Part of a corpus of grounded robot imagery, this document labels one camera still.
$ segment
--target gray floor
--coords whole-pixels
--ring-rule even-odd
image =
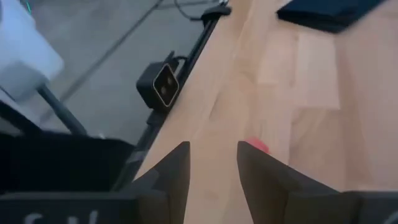
[[[184,11],[200,15],[214,3],[188,3]],[[157,0],[36,0],[32,14],[38,30],[65,61],[62,74],[49,83],[92,135],[135,144],[149,115],[135,83],[146,66],[171,50],[187,55],[203,30],[164,0],[106,60],[103,56]],[[46,128],[66,131],[38,96],[23,102]]]

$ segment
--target white object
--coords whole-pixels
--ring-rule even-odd
[[[0,0],[0,88],[12,99],[32,94],[56,77],[63,60],[35,29],[17,0]]]

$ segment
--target black frame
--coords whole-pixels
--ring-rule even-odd
[[[155,141],[155,139],[157,137],[157,134],[159,133],[160,129],[162,128],[162,126],[164,124],[164,121],[167,119],[171,109],[173,108],[175,102],[177,101],[178,96],[180,95],[180,92],[181,92],[183,86],[185,85],[185,82],[188,80],[188,77],[189,77],[191,71],[193,70],[193,67],[195,66],[197,60],[199,59],[201,52],[205,48],[205,45],[206,45],[208,39],[210,38],[211,33],[214,31],[219,19],[220,18],[204,24],[205,29],[203,30],[203,32],[199,36],[199,39],[197,40],[195,46],[189,53],[189,55],[187,57],[188,59],[186,60],[183,67],[177,74],[177,80],[180,84],[180,88],[178,89],[176,99],[170,105],[170,110],[168,112],[160,113],[160,112],[156,112],[156,111],[152,110],[152,112],[147,120],[147,127],[146,127],[144,133],[142,134],[142,136],[140,137],[140,139],[138,140],[138,143],[136,146],[138,151],[147,152],[150,149],[150,147],[152,146],[153,142]]]

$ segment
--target black cable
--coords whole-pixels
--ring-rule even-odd
[[[177,0],[174,0],[174,4],[175,4],[175,7],[180,11],[180,13],[183,17],[185,17],[191,21],[201,21],[200,17],[189,16],[187,13],[185,13],[182,10],[181,5],[180,5],[180,3],[178,3]]]

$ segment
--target metal rod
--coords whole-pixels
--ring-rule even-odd
[[[87,135],[86,129],[79,120],[54,96],[47,86],[43,86],[37,91],[72,134]]]

